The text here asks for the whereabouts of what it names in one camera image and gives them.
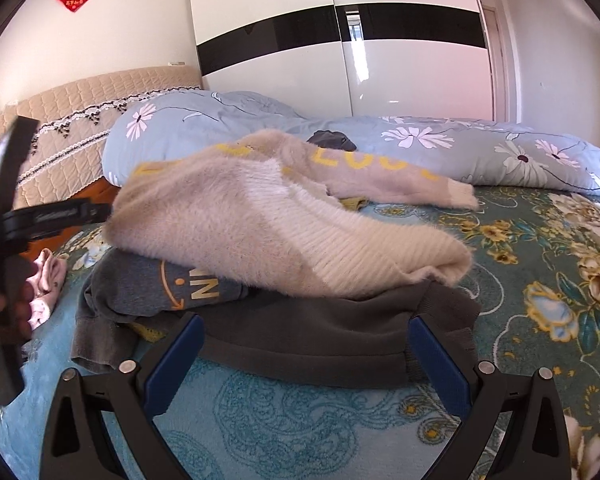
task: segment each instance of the teal bedspread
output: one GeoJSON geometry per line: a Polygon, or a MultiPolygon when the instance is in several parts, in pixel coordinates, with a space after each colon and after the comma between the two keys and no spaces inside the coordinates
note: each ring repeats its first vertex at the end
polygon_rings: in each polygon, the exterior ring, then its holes
{"type": "MultiPolygon", "coordinates": [[[[480,209],[370,205],[388,222],[428,222],[475,251],[460,287],[482,305],[478,353],[504,372],[554,371],[565,413],[589,442],[600,436],[600,197],[477,188],[480,209]]],[[[87,228],[64,248],[68,281],[51,320],[36,331],[26,392],[0,414],[0,450],[21,479],[37,478],[46,412],[67,359],[80,286],[106,248],[87,228]]],[[[142,475],[107,417],[130,478],[142,475]]],[[[198,360],[165,415],[155,419],[192,478],[419,479],[457,421],[426,384],[341,390],[267,380],[198,360]]],[[[504,422],[473,478],[488,469],[504,422]]]]}

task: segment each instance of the wooden bed frame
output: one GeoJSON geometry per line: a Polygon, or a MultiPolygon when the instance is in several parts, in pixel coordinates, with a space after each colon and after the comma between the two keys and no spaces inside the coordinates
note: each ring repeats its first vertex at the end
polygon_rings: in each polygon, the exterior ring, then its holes
{"type": "MultiPolygon", "coordinates": [[[[76,193],[72,198],[91,198],[91,201],[94,203],[111,204],[119,190],[119,187],[112,186],[104,177],[100,177],[96,182],[89,184],[82,191],[76,193]]],[[[30,260],[35,260],[42,249],[47,248],[55,251],[80,229],[80,227],[70,227],[62,231],[58,236],[32,242],[29,245],[29,250],[26,253],[22,253],[22,255],[30,260]]]]}

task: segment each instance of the white flower print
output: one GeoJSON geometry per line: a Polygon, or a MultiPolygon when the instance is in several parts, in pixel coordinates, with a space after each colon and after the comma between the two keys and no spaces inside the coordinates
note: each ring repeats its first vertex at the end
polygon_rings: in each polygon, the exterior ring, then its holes
{"type": "Polygon", "coordinates": [[[154,116],[154,112],[155,105],[147,103],[133,114],[134,120],[126,126],[126,138],[139,139],[140,133],[146,130],[146,122],[154,116]]]}
{"type": "Polygon", "coordinates": [[[571,160],[569,155],[561,153],[555,144],[550,144],[546,140],[536,140],[536,148],[538,150],[544,150],[546,156],[550,156],[563,166],[570,166],[572,168],[580,167],[580,163],[577,160],[571,160]]]}
{"type": "Polygon", "coordinates": [[[383,121],[387,123],[396,123],[396,124],[404,124],[404,119],[402,117],[396,117],[394,115],[380,117],[383,121]]]}
{"type": "Polygon", "coordinates": [[[118,181],[118,176],[113,174],[113,172],[109,171],[109,178],[107,179],[110,183],[112,183],[114,186],[120,186],[120,183],[118,181]]]}
{"type": "Polygon", "coordinates": [[[413,139],[418,139],[418,142],[428,150],[435,148],[436,146],[441,146],[442,148],[447,149],[451,148],[452,145],[450,142],[455,142],[455,140],[443,134],[432,134],[432,131],[433,130],[428,127],[421,131],[419,128],[409,127],[406,129],[402,126],[398,126],[398,128],[395,130],[382,132],[381,135],[383,137],[390,137],[389,139],[385,140],[400,140],[398,146],[401,148],[410,148],[413,144],[413,139]]]}
{"type": "Polygon", "coordinates": [[[509,155],[503,162],[509,180],[506,184],[512,186],[542,187],[546,184],[546,164],[536,162],[521,146],[516,146],[510,140],[504,141],[505,146],[495,147],[498,153],[509,155]]]}
{"type": "Polygon", "coordinates": [[[597,176],[595,173],[591,173],[590,171],[587,173],[589,173],[589,176],[593,179],[593,182],[595,182],[596,184],[598,184],[598,186],[600,186],[600,177],[597,176]]]}

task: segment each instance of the headboard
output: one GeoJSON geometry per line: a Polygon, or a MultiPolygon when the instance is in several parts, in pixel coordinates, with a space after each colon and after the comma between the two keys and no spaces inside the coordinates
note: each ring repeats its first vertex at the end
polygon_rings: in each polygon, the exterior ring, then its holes
{"type": "Polygon", "coordinates": [[[200,86],[190,66],[124,70],[46,90],[0,113],[0,136],[16,115],[40,121],[14,207],[64,200],[102,176],[104,142],[129,103],[200,86]]]}

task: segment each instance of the light blue pillow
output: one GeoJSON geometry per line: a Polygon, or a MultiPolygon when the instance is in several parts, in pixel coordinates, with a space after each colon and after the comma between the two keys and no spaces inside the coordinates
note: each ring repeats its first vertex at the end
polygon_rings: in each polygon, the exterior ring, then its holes
{"type": "Polygon", "coordinates": [[[420,165],[477,186],[525,186],[600,194],[600,149],[519,124],[401,117],[306,119],[254,92],[177,90],[129,107],[102,156],[107,179],[124,184],[136,165],[174,160],[263,128],[307,140],[342,132],[360,152],[420,165]]]}

